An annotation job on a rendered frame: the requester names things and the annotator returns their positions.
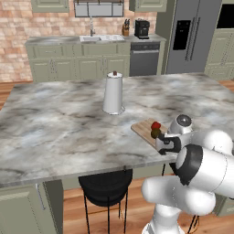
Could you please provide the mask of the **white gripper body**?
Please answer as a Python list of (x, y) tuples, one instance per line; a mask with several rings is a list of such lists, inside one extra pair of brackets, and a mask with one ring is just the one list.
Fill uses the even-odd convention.
[(174, 137), (176, 137), (175, 134), (166, 134), (164, 136), (163, 140), (161, 140), (159, 137), (157, 137), (155, 139), (156, 151), (161, 155), (165, 155), (168, 152), (174, 153), (176, 151), (175, 146), (174, 146), (174, 142), (173, 142)]

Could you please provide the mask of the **wooden cutting board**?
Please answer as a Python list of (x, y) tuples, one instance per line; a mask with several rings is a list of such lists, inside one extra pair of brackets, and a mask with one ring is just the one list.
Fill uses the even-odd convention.
[(154, 119), (149, 118), (147, 120), (133, 124), (131, 129), (152, 147), (155, 147), (155, 139), (151, 136), (151, 125), (153, 122)]

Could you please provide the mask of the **white paper towel roll holder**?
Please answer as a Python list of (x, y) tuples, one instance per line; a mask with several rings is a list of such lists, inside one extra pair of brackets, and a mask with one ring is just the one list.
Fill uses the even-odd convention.
[(110, 115), (125, 111), (122, 106), (122, 74), (116, 70), (107, 74), (102, 110)]

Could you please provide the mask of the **grey dishwasher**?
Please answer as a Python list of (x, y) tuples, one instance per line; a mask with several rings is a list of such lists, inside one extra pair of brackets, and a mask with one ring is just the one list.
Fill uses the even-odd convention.
[(130, 76), (155, 75), (159, 49), (159, 42), (133, 42), (130, 49)]

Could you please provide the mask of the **green island cabinet panel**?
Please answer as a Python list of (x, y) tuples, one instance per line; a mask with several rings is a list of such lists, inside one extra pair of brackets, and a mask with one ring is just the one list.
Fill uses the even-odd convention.
[(234, 198), (223, 197), (216, 195), (216, 205), (213, 213), (219, 217), (229, 216), (234, 214)]

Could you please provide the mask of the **green tall cupboard run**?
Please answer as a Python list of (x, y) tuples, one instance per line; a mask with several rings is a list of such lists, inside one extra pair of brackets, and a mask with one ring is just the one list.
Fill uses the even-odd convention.
[(214, 80), (234, 80), (234, 29), (216, 29), (204, 73)]

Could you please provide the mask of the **grey fridge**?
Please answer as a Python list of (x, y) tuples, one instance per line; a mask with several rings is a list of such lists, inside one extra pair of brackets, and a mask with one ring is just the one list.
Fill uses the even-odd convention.
[(176, 0), (166, 74), (203, 72), (222, 0)]

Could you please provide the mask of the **black coffee machine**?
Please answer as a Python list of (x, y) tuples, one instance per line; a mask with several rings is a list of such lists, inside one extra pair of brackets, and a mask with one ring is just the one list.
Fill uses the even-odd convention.
[(148, 39), (150, 22), (147, 20), (137, 19), (135, 21), (134, 35), (140, 39)]

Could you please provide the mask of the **green base cupboard run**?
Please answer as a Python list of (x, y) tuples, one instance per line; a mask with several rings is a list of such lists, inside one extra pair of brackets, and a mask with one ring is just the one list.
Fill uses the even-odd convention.
[(33, 81), (98, 80), (117, 71), (129, 76), (130, 43), (27, 44)]

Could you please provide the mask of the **wooden knife block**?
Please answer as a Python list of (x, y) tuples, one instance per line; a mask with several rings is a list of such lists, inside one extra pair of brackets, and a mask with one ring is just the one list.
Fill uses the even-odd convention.
[(128, 37), (130, 33), (130, 20), (125, 19), (122, 25), (122, 35)]

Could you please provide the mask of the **white sink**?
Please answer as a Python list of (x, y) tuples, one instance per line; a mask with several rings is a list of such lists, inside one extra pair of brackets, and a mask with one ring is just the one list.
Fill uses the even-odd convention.
[(124, 41), (124, 38), (121, 35), (80, 36), (80, 41)]

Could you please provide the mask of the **grey framed window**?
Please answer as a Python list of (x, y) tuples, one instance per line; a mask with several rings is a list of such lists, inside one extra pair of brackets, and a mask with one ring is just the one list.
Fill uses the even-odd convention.
[(123, 17), (124, 0), (74, 0), (75, 17)]

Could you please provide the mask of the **green island cabinet door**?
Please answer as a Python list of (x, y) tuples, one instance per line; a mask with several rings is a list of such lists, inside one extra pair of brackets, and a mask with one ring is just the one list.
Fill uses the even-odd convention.
[(33, 190), (0, 190), (0, 234), (42, 234), (37, 220)]

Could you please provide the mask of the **green wall cupboard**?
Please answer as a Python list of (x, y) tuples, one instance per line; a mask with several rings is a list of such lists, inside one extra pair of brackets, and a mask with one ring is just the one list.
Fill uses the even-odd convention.
[(165, 12), (167, 0), (129, 0), (133, 12)]
[(34, 13), (68, 13), (69, 0), (31, 0)]

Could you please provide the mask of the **black wall oven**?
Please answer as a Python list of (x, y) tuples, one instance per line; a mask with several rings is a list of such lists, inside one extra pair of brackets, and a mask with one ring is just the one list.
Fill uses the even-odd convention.
[(220, 10), (217, 29), (234, 28), (234, 4), (223, 4)]

